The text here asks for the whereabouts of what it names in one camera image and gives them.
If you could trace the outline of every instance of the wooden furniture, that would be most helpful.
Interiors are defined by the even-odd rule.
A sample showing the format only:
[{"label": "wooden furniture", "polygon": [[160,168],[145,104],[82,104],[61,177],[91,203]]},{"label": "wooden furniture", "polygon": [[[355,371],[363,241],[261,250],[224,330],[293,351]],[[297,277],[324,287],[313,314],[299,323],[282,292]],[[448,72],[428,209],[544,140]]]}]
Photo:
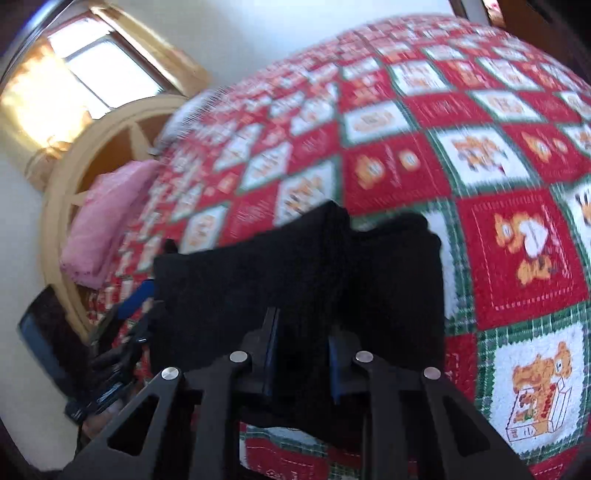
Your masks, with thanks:
[{"label": "wooden furniture", "polygon": [[86,314],[91,291],[72,282],[59,266],[70,224],[98,175],[129,160],[152,158],[148,153],[152,142],[186,100],[179,95],[158,95],[107,113],[84,131],[51,174],[41,214],[41,269],[45,283],[53,285],[68,321],[83,340],[92,327]]}]

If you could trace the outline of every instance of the window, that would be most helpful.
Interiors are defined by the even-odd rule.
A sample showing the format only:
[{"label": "window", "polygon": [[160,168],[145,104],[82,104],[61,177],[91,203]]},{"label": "window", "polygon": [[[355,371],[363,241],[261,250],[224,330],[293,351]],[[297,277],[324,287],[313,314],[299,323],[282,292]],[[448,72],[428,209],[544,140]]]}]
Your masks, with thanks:
[{"label": "window", "polygon": [[101,19],[84,16],[49,34],[48,39],[78,79],[92,118],[174,90]]}]

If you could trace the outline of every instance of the window frame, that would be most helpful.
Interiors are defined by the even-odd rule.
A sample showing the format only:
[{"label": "window frame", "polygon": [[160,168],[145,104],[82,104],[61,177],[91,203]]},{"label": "window frame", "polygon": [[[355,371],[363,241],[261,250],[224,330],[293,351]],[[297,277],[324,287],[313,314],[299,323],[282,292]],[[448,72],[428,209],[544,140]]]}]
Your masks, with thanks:
[{"label": "window frame", "polygon": [[[64,23],[61,23],[60,25],[54,28],[46,29],[44,31],[44,35],[49,39],[49,37],[51,37],[51,35],[53,35],[54,33],[57,33],[58,31],[68,27],[69,25],[72,25],[85,18],[90,18],[97,22],[101,22],[102,24],[106,24],[110,29],[110,32],[103,35],[101,38],[97,38],[95,41],[89,43],[88,45],[76,50],[75,52],[65,57],[63,60],[66,63],[66,65],[70,60],[75,59],[78,55],[81,55],[82,53],[90,50],[91,48],[96,47],[97,45],[104,42],[111,42],[114,43],[117,47],[119,47],[136,65],[138,65],[150,78],[152,78],[153,81],[155,81],[155,83],[157,83],[160,86],[160,93],[172,93],[175,95],[180,95],[180,92],[174,87],[174,85],[170,83],[150,62],[148,62],[148,60],[146,60],[146,58],[142,56],[126,39],[124,39],[124,37],[120,33],[115,31],[103,19],[92,13],[90,10],[82,14],[76,15],[72,18],[69,18]],[[114,110],[114,108],[109,106],[99,95],[95,93],[95,91],[92,88],[90,88],[87,84],[80,80],[78,75],[76,75],[69,67],[68,69],[70,70],[70,73],[76,78],[76,80],[85,89],[87,89],[91,95],[93,95],[99,102],[101,102],[109,112]]]}]

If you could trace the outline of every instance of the bedspread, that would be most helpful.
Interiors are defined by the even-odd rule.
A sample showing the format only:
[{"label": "bedspread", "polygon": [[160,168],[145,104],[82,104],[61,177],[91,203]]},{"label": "bedspread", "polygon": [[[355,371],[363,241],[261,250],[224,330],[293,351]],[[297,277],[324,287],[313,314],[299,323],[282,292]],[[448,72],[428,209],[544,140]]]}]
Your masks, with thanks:
[{"label": "bedspread", "polygon": [[[590,119],[591,87],[504,31],[437,16],[347,31],[232,86],[164,152],[98,314],[166,238],[226,245],[326,199],[358,229],[421,212],[443,244],[446,375],[558,478],[591,407]],[[359,475],[302,432],[242,425],[241,442],[272,478]]]}]

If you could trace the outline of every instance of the curtain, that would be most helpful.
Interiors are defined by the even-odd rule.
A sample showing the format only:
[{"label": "curtain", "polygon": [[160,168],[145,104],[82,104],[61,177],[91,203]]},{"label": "curtain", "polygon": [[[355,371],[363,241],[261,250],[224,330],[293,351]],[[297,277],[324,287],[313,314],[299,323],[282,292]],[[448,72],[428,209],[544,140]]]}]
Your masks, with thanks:
[{"label": "curtain", "polygon": [[0,107],[17,133],[39,148],[70,143],[92,122],[78,81],[44,38],[8,81]]},{"label": "curtain", "polygon": [[209,84],[209,74],[188,55],[114,5],[95,3],[90,10],[142,55],[186,97],[194,97]]}]

